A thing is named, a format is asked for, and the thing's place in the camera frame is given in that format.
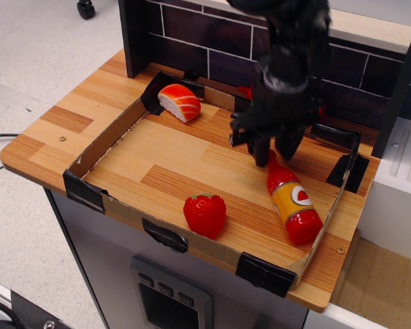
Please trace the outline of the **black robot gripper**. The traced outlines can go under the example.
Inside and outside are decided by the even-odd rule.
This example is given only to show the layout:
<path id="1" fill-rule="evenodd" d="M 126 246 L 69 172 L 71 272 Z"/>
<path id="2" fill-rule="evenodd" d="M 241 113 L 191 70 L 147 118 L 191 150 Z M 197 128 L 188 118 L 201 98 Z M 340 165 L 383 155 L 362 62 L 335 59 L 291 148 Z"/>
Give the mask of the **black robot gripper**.
<path id="1" fill-rule="evenodd" d="M 232 145 L 247 143 L 257 167 L 265 167 L 270 142 L 285 161 L 297 151 L 307 125 L 294 123 L 307 108 L 300 106 L 310 76 L 319 76 L 327 67 L 331 50 L 327 1 L 230 1 L 233 8 L 265 18 L 269 52 L 260 57 L 252 88 L 250 108 L 235 114 L 230 127 Z"/>

